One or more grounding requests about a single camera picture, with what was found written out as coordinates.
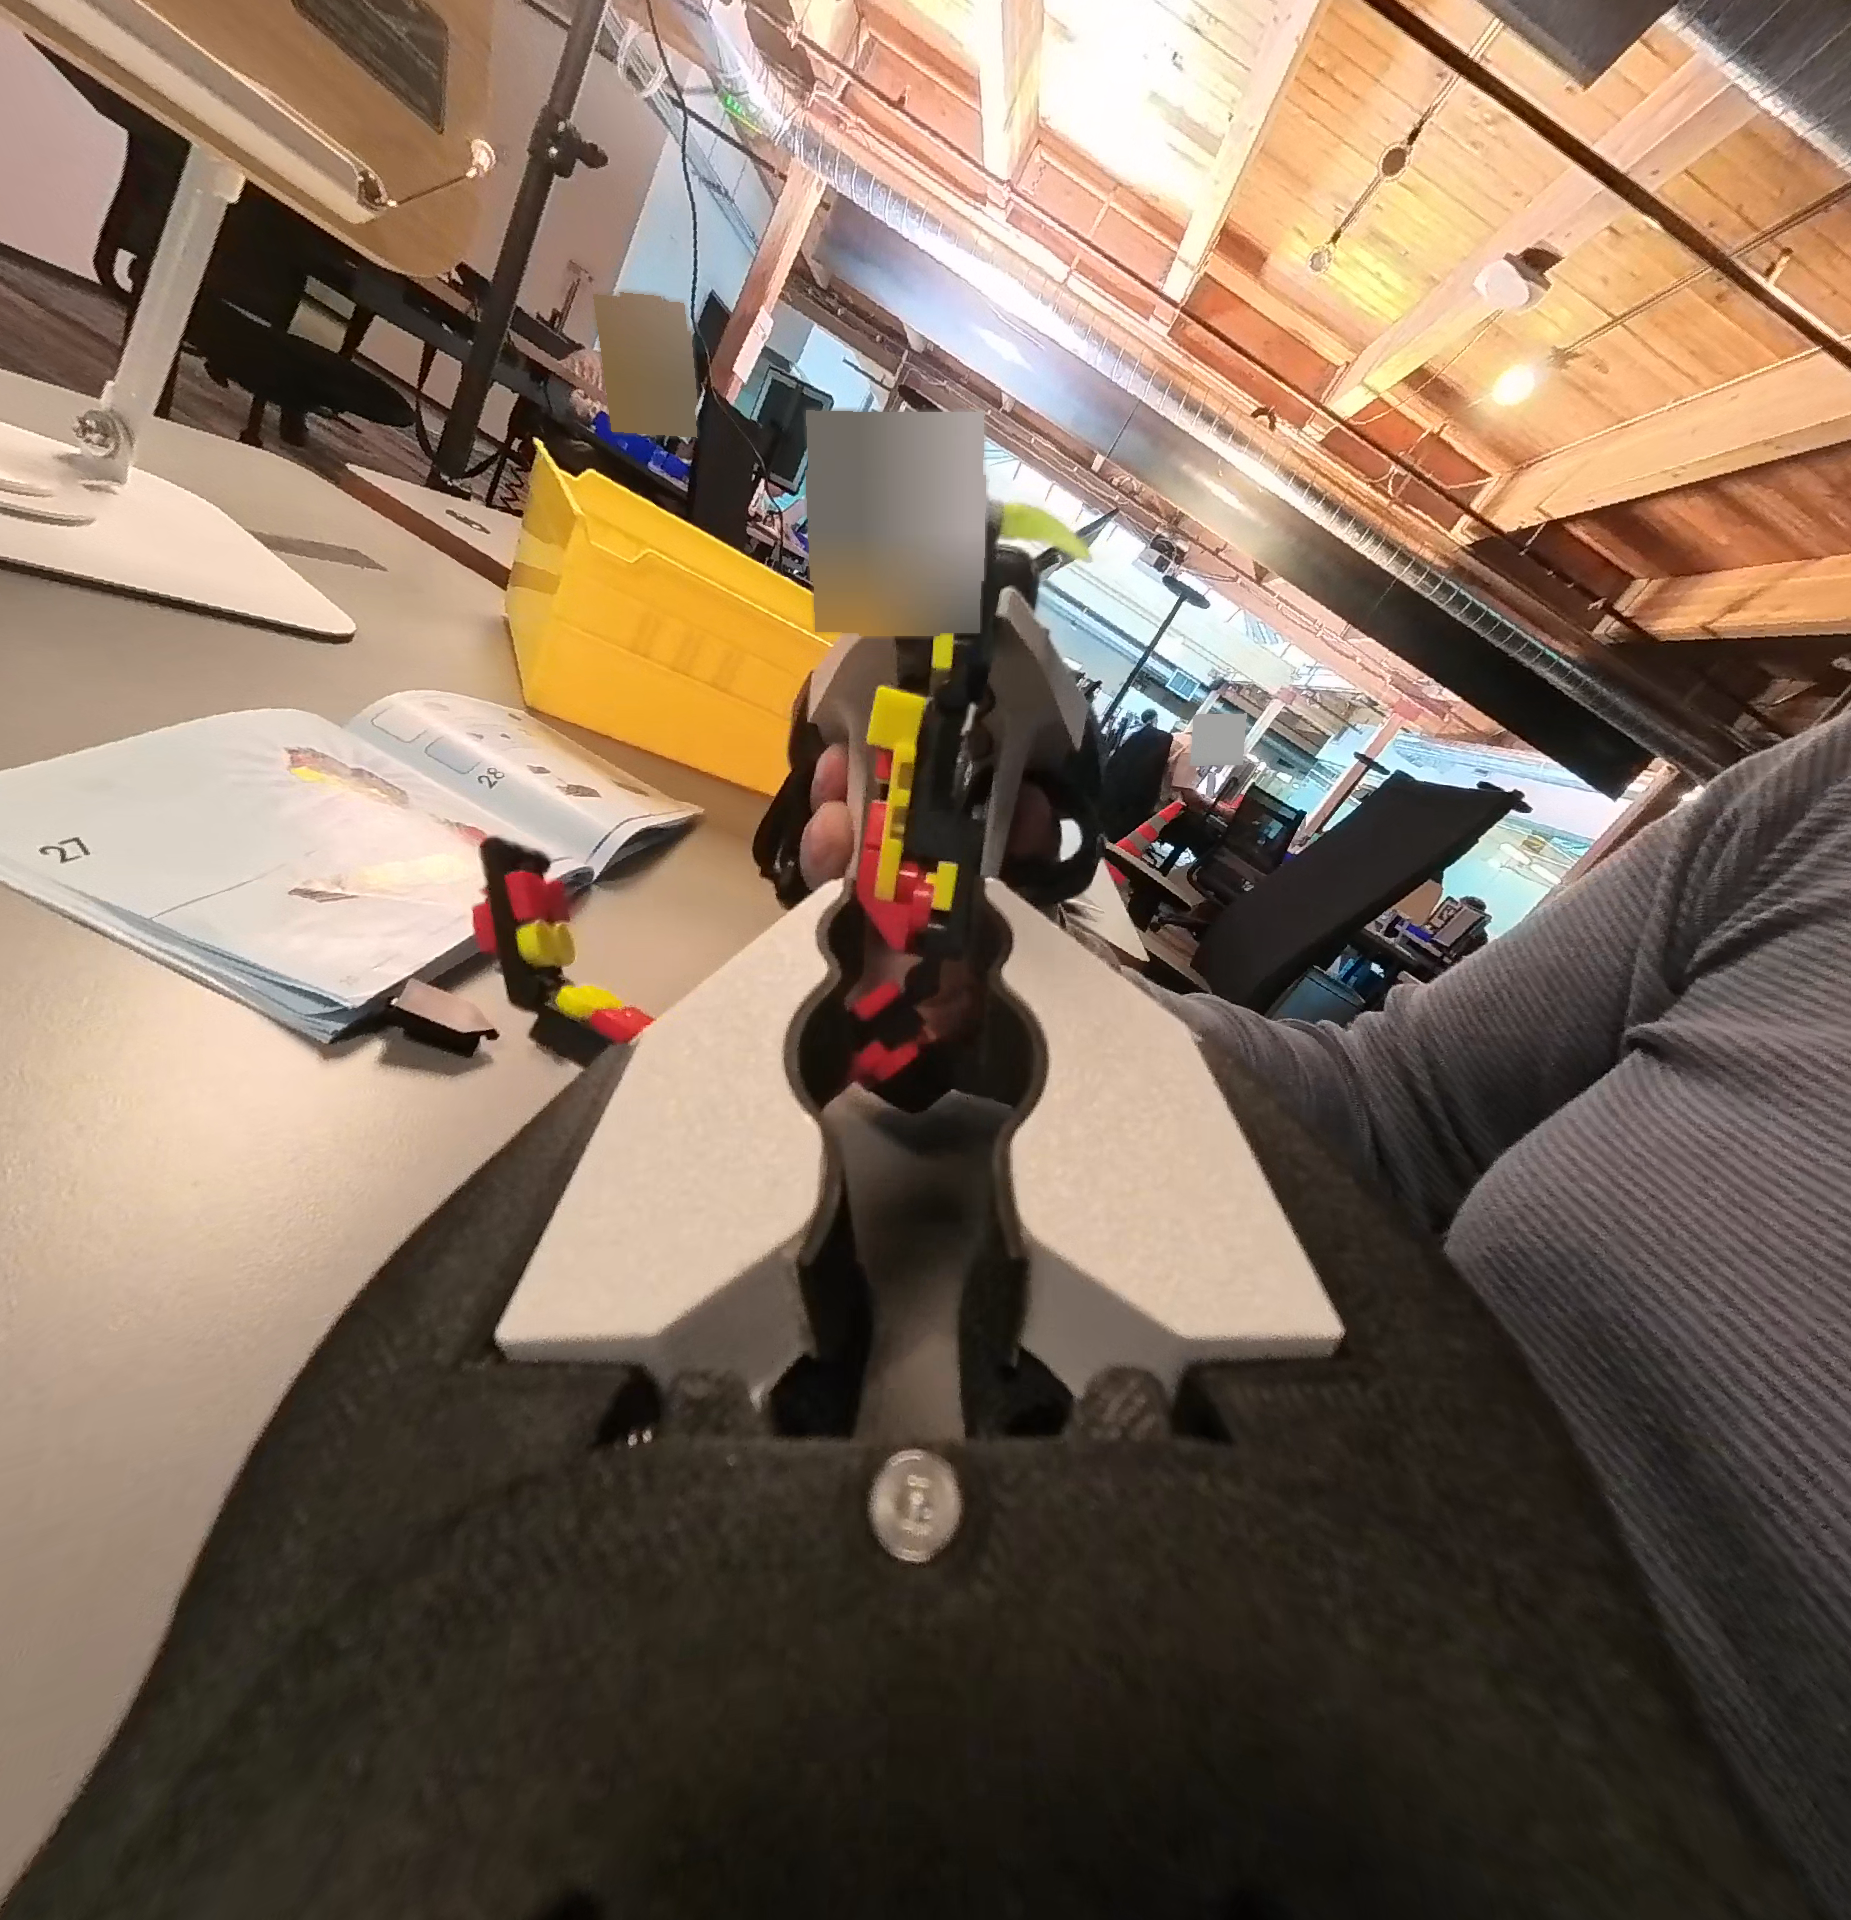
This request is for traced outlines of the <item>small black yellow brick assembly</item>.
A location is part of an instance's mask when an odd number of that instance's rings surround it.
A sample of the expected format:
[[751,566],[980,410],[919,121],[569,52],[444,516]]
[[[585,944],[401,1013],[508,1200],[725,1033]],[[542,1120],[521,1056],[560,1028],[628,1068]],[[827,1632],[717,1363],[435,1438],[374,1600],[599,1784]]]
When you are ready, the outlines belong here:
[[1090,545],[1063,518],[1024,501],[992,501],[985,516],[985,582],[1036,606],[1045,581],[1090,559]]

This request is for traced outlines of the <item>black tripod pole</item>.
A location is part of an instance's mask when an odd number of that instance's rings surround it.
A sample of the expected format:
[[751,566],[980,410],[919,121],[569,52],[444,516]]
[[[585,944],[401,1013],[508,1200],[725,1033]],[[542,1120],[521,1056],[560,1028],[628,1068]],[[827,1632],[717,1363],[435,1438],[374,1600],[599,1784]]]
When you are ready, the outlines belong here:
[[606,164],[601,149],[575,127],[575,108],[598,53],[603,11],[606,2],[578,2],[574,7],[554,85],[530,134],[523,178],[509,210],[497,270],[480,297],[476,333],[460,364],[452,409],[429,454],[428,484],[435,487],[456,484],[470,473],[480,415],[509,343],[511,316],[554,184],[571,178],[579,167],[598,170]]

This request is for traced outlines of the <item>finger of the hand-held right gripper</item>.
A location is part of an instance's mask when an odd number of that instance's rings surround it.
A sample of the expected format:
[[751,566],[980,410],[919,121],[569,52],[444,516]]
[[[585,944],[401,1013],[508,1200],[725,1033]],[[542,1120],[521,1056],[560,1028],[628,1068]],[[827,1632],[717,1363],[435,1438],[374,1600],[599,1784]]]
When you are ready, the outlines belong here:
[[812,816],[812,777],[825,748],[848,750],[848,802],[856,811],[856,864],[865,841],[865,816],[870,799],[870,748],[867,727],[880,688],[900,683],[900,648],[893,637],[841,637],[812,676],[804,694],[802,735],[798,744],[812,746],[812,766],[795,775],[795,799],[802,806],[801,830]]
[[1089,694],[1014,590],[998,595],[985,637],[985,692],[962,738],[962,808],[979,823],[984,881],[1007,885],[1007,832],[1022,777],[1064,770],[1089,735],[1099,766],[1101,752]]

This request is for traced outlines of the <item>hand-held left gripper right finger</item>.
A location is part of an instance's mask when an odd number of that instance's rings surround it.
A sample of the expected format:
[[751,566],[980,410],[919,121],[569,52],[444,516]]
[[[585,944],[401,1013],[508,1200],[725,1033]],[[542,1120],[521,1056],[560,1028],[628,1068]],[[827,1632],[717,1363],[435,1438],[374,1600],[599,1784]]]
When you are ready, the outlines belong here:
[[1192,1030],[1002,883],[984,932],[974,1435],[1056,1435],[1105,1375],[1173,1404],[1202,1368],[1334,1358],[1345,1321]]

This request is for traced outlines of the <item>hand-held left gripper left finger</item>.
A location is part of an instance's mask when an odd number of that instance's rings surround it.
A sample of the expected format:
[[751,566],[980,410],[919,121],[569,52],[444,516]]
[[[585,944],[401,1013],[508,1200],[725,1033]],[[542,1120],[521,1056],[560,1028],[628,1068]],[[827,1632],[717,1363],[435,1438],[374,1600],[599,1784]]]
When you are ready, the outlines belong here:
[[782,1435],[850,1435],[865,1274],[798,1039],[840,986],[841,885],[782,916],[606,1061],[601,1115],[497,1328],[515,1364],[739,1383]]

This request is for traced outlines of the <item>black pole lamp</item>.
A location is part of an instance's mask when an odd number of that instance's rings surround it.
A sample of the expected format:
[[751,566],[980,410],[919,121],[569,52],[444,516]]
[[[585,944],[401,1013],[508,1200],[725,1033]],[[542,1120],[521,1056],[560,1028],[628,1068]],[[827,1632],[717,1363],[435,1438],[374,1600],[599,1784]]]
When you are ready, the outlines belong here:
[[1207,593],[1206,590],[1202,590],[1195,581],[1185,579],[1185,576],[1180,574],[1180,571],[1170,571],[1170,569],[1159,571],[1157,582],[1159,582],[1159,586],[1170,595],[1169,612],[1164,612],[1161,619],[1157,623],[1157,628],[1153,630],[1153,636],[1148,637],[1148,641],[1144,644],[1144,648],[1138,652],[1138,660],[1136,660],[1136,661],[1130,665],[1130,669],[1126,671],[1126,678],[1125,678],[1125,682],[1119,683],[1119,688],[1109,698],[1109,701],[1106,701],[1106,711],[1105,711],[1105,717],[1106,717],[1109,722],[1118,720],[1118,715],[1119,715],[1119,711],[1125,709],[1129,694],[1132,692],[1132,688],[1138,687],[1138,682],[1139,682],[1139,680],[1144,678],[1144,673],[1148,671],[1148,667],[1151,667],[1151,661],[1153,661],[1157,648],[1164,644],[1164,640],[1165,640],[1165,636],[1170,634],[1170,628],[1173,628],[1174,619],[1180,618],[1180,613],[1181,613],[1184,609],[1195,609],[1195,612],[1202,612],[1202,613],[1206,613],[1206,612],[1212,609],[1212,598],[1209,598],[1209,593]]

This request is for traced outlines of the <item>black office chair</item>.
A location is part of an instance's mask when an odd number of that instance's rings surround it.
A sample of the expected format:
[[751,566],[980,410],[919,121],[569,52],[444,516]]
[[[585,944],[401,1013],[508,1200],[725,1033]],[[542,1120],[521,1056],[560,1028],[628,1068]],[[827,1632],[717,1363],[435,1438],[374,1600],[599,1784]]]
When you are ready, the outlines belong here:
[[1345,823],[1288,858],[1206,927],[1192,962],[1203,990],[1268,1014],[1307,971],[1415,889],[1439,881],[1525,793],[1391,775]]
[[264,420],[278,410],[282,443],[305,448],[308,420],[358,420],[410,428],[414,409],[358,360],[371,316],[347,324],[331,348],[293,333],[314,281],[332,285],[353,263],[332,235],[250,186],[220,228],[185,324],[185,345],[205,375],[250,397],[240,443],[264,445]]

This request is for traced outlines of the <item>black toy brick piece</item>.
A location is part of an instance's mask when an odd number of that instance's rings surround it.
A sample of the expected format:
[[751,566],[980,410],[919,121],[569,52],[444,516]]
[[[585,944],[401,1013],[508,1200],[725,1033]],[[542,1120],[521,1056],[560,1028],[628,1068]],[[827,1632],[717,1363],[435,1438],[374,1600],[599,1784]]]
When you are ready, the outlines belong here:
[[499,1023],[476,1001],[416,976],[389,997],[379,1033],[459,1064],[476,1059],[487,1044],[501,1039]]

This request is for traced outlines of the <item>wooden board stand white base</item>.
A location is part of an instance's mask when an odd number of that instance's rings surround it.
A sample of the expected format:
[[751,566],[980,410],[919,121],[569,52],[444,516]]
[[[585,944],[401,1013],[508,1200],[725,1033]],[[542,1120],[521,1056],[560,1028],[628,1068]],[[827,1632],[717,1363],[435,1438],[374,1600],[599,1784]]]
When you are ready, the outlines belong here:
[[227,210],[255,184],[400,275],[480,225],[493,5],[0,5],[185,140],[101,397],[69,443],[0,420],[0,565],[345,644],[354,623],[216,505],[135,471]]

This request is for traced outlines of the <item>long silver ventilation duct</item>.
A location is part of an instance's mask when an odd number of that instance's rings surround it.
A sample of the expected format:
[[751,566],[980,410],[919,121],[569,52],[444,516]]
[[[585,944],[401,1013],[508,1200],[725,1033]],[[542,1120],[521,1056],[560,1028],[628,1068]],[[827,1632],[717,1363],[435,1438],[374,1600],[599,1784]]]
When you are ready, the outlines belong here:
[[1675,14],[1766,112],[1851,153],[1851,2],[1678,2]]

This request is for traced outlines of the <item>yellow plastic bin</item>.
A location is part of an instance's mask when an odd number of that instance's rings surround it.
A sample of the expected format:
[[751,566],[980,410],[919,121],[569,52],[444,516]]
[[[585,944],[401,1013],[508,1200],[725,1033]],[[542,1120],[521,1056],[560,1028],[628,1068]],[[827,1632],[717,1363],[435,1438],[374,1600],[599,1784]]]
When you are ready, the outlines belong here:
[[828,651],[809,586],[545,443],[505,618],[527,709],[764,799]]

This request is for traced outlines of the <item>red yellow black brick assembly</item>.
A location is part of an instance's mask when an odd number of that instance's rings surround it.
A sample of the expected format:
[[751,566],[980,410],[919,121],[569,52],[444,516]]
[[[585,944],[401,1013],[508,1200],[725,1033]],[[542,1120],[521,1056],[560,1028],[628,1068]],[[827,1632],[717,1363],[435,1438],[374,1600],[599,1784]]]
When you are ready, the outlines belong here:
[[927,1005],[938,997],[943,959],[962,901],[962,864],[913,849],[913,806],[930,733],[933,699],[962,665],[962,640],[927,640],[921,690],[882,683],[870,698],[865,746],[870,757],[854,899],[878,948],[909,962],[902,974],[868,981],[847,1001],[856,1052],[848,1078],[867,1091],[893,1091],[933,1046]]

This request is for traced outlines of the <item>open instruction booklet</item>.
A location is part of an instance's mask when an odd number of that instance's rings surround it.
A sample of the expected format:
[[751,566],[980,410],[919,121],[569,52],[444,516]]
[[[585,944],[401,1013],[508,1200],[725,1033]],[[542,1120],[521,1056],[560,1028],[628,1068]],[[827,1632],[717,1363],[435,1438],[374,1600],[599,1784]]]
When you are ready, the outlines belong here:
[[521,709],[401,690],[0,773],[0,885],[314,1040],[473,958],[490,838],[581,892],[701,818]]

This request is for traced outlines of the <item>person's right hand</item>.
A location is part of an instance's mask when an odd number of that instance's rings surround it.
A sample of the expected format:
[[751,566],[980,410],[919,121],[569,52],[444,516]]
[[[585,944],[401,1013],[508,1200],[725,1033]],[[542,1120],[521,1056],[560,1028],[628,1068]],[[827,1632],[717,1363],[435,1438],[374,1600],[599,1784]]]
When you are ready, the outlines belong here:
[[[835,885],[856,867],[857,830],[848,802],[848,775],[848,750],[841,744],[825,748],[812,777],[812,816],[798,835],[794,878],[778,889],[786,906]],[[1021,788],[1002,878],[1018,883],[1056,868],[1068,832],[1045,788],[1036,782]]]

